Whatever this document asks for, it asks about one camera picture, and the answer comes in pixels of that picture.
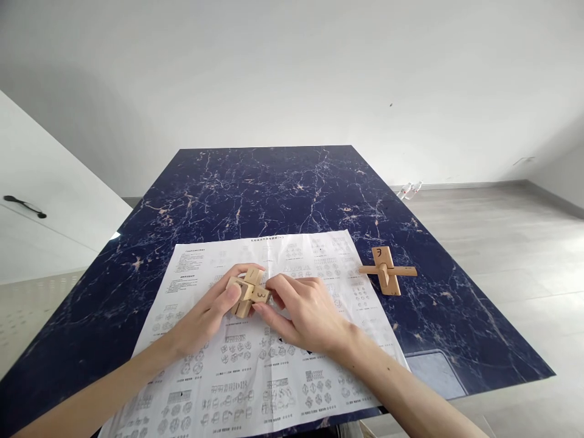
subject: door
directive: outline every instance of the door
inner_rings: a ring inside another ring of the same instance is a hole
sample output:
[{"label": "door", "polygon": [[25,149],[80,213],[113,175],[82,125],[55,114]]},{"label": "door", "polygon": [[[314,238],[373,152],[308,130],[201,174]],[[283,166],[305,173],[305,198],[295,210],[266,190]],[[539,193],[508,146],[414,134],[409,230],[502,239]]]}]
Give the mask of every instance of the door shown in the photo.
[{"label": "door", "polygon": [[131,212],[2,92],[0,154],[0,283],[87,267]]}]

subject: instruction sheet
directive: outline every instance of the instruction sheet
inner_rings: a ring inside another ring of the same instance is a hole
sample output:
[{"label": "instruction sheet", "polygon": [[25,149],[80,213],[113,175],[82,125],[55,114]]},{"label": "instruction sheet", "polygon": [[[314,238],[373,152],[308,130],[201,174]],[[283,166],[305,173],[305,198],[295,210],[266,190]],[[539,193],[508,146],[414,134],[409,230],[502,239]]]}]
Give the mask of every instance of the instruction sheet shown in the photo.
[{"label": "instruction sheet", "polygon": [[[346,230],[176,245],[134,356],[169,331],[232,265],[248,262],[266,268],[262,285],[279,273],[322,278],[339,312],[408,366],[369,279],[358,271],[361,261]],[[227,313],[204,348],[162,371],[100,437],[237,438],[379,405],[350,372],[287,344],[259,315]]]}]

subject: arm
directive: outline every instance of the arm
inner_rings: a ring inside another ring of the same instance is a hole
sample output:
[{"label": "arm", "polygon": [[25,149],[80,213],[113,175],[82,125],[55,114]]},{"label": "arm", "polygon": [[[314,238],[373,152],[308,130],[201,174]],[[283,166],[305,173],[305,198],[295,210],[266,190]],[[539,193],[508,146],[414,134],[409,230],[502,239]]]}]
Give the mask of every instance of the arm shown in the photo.
[{"label": "arm", "polygon": [[136,395],[160,371],[199,351],[219,330],[223,315],[241,295],[238,285],[228,290],[229,277],[255,263],[235,265],[164,336],[127,363],[82,389],[14,435],[28,437],[89,437]]},{"label": "arm", "polygon": [[305,350],[320,352],[353,372],[413,438],[485,437],[486,435],[446,400],[416,379],[376,345],[361,329],[344,319],[319,278],[271,278],[280,308],[256,303],[254,308],[282,338]]}]

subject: black door handle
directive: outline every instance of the black door handle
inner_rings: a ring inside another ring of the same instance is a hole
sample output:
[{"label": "black door handle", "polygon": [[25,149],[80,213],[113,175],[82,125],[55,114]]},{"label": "black door handle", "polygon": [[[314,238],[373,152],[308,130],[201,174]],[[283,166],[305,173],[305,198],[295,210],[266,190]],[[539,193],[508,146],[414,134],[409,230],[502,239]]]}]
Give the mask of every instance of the black door handle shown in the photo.
[{"label": "black door handle", "polygon": [[16,199],[14,196],[6,195],[4,197],[4,201],[16,202],[18,204],[22,204],[23,206],[25,206],[26,208],[28,208],[28,210],[34,211],[39,219],[45,219],[47,217],[47,215],[45,213],[43,213],[41,211],[41,209],[39,209],[38,207],[35,207],[34,205],[29,204],[26,201],[21,201],[19,199]]}]

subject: forearm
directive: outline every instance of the forearm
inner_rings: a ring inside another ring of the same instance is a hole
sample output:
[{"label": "forearm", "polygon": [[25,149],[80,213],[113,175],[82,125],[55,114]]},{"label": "forearm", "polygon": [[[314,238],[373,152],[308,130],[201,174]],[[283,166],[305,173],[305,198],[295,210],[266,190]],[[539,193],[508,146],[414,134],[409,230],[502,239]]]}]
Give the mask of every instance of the forearm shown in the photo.
[{"label": "forearm", "polygon": [[89,437],[134,397],[154,376],[178,358],[166,339],[26,426],[15,437]]},{"label": "forearm", "polygon": [[350,341],[332,358],[353,372],[412,438],[485,437],[446,400],[379,348],[363,331],[350,329]]}]

